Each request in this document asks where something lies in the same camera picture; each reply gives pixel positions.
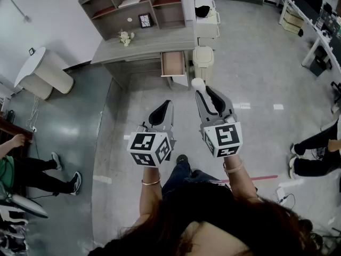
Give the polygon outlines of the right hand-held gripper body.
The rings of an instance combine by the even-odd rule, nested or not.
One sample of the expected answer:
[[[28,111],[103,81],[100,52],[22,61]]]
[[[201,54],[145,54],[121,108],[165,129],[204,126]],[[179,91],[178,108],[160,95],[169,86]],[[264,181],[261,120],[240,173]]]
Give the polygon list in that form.
[[[241,123],[236,114],[200,116],[200,133],[213,157],[228,157],[239,153],[243,145]]]

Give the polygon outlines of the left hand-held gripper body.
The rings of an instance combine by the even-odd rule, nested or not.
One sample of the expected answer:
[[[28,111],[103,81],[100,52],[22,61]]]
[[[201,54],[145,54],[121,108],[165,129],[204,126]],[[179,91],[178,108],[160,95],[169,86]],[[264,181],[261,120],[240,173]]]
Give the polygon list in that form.
[[[147,127],[139,125],[135,132],[124,136],[127,151],[135,164],[143,167],[160,167],[171,158],[176,140],[173,123]]]

